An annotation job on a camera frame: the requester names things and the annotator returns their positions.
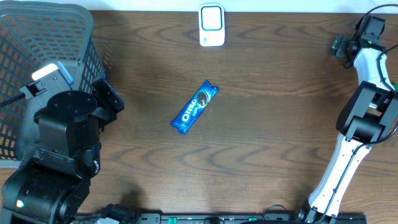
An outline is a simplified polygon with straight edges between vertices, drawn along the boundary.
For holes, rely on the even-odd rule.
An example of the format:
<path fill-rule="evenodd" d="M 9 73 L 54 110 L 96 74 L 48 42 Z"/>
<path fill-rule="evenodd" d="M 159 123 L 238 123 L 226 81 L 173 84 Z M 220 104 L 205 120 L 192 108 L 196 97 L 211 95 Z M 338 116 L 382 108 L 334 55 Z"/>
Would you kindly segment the blue Oreo cookie pack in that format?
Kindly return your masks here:
<path fill-rule="evenodd" d="M 180 134 L 187 134 L 219 90 L 218 86 L 213 86 L 208 80 L 205 80 L 181 112 L 170 122 L 171 127 Z"/>

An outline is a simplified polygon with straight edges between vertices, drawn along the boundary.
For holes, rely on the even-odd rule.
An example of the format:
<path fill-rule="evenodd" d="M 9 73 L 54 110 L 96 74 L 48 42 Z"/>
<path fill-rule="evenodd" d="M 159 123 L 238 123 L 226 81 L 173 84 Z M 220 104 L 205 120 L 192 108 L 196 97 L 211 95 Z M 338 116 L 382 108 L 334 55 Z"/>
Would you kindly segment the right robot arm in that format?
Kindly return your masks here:
<path fill-rule="evenodd" d="M 361 161 L 371 148 L 397 131 L 397 92 L 386 70 L 387 49 L 380 36 L 364 32 L 349 40 L 337 36 L 330 53 L 347 58 L 359 87 L 341 111 L 336 147 L 326 171 L 310 194 L 298 220 L 304 223 L 336 223 L 341 200 Z"/>

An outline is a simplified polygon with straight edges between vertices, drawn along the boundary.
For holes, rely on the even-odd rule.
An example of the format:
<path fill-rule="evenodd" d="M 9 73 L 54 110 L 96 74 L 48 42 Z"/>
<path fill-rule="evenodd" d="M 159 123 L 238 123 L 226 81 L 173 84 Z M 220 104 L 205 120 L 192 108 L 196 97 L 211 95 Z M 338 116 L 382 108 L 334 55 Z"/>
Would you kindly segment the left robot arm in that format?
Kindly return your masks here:
<path fill-rule="evenodd" d="M 2 188 L 1 223 L 70 223 L 101 169 L 100 132 L 124 103 L 103 77 L 62 91 L 35 112 L 39 140 Z"/>

